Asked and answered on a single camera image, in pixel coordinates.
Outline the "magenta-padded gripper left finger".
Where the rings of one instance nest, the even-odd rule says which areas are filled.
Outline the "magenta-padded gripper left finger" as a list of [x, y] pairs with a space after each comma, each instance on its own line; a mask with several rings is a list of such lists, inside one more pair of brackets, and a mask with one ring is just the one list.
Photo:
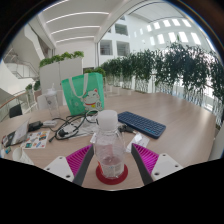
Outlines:
[[81, 186], [93, 155], [93, 145], [90, 144], [67, 157], [58, 156], [45, 167], [45, 170]]

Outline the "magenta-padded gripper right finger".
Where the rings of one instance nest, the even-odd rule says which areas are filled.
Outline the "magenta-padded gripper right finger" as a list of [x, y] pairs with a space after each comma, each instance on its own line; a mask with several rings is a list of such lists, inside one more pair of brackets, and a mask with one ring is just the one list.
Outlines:
[[145, 185], [182, 169], [167, 153], [157, 154], [135, 143], [131, 146], [131, 154]]

